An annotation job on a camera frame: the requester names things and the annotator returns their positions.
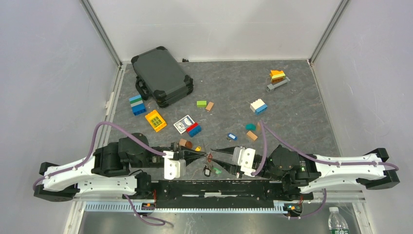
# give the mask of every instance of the bottle cap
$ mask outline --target bottle cap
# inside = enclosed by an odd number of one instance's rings
[[[330,207],[330,212],[338,212],[338,207]]]

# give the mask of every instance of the yellow toy block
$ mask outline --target yellow toy block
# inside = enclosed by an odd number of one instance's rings
[[[145,115],[145,119],[149,122],[149,124],[152,126],[155,132],[159,132],[167,125],[167,123],[157,112],[157,110],[153,110],[149,114]]]
[[[285,78],[284,71],[271,70],[271,84],[278,83]]]

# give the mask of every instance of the black cable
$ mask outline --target black cable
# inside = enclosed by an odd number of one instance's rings
[[[139,172],[139,171],[143,172],[142,169],[139,169],[139,170],[136,170],[136,171],[134,171],[134,172],[131,172],[131,173],[129,174],[129,176],[131,176],[131,175],[133,175],[133,174],[135,174],[135,173],[137,173],[137,172]]]

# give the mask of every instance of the bottle label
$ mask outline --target bottle label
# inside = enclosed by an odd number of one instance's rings
[[[331,234],[350,234],[348,229],[332,229]]]

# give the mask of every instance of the white wall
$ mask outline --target white wall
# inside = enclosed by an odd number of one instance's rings
[[[401,183],[366,193],[377,234],[411,233],[413,1],[351,1],[315,73],[345,156],[387,148]]]
[[[70,202],[33,197],[44,161],[86,156],[116,65],[77,0],[0,8],[0,233],[59,234]]]
[[[339,0],[90,0],[121,60],[307,59]]]

